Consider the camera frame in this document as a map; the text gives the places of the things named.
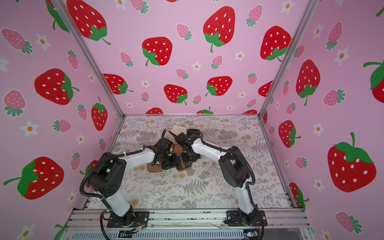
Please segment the cream case lid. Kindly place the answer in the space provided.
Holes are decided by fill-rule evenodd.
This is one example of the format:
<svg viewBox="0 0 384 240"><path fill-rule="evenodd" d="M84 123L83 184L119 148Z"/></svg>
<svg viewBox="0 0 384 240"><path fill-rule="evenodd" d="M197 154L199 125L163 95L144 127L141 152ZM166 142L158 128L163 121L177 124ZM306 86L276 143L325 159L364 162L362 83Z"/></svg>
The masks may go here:
<svg viewBox="0 0 384 240"><path fill-rule="evenodd" d="M176 136L178 136L181 133L186 134L187 133L187 129L185 127L182 127L182 126L173 126L172 129L171 129L171 132L173 134L175 134Z"/></svg>

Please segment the tan brown case lid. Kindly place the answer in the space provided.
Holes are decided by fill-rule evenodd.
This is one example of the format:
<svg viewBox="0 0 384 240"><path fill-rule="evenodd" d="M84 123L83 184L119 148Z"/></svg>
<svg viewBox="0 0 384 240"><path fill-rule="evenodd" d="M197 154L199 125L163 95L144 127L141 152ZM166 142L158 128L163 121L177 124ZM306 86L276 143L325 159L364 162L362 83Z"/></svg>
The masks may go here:
<svg viewBox="0 0 384 240"><path fill-rule="evenodd" d="M161 165L147 164L147 170L150 173L161 173L163 168Z"/></svg>

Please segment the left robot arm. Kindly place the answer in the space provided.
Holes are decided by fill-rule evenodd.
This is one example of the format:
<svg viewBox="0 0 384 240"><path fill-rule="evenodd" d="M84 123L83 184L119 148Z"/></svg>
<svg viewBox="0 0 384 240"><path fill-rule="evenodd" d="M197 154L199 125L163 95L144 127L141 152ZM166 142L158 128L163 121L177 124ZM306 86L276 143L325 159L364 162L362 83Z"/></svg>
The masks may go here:
<svg viewBox="0 0 384 240"><path fill-rule="evenodd" d="M163 170L180 167L180 160L173 152L175 144L165 138L166 130L154 145L144 145L140 150L114 155L107 152L85 175L80 184L80 194L102 200L107 207L110 219L123 227L135 222L133 207L125 200L121 185L126 170L142 164L160 166Z"/></svg>

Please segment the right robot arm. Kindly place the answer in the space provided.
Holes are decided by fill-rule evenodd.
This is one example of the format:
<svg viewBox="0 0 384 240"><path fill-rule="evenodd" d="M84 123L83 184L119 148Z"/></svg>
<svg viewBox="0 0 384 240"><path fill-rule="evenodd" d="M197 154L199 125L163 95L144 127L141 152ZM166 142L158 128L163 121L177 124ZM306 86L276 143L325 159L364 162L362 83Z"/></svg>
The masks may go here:
<svg viewBox="0 0 384 240"><path fill-rule="evenodd" d="M187 130L178 135L170 132L183 152L173 154L178 170L192 166L202 156L207 157L220 166L225 181L235 189L239 207L236 211L228 211L224 223L230 227L256 226L264 228L266 217L254 203L250 186L256 183L252 167L238 147L223 148L204 140L204 135L197 129Z"/></svg>

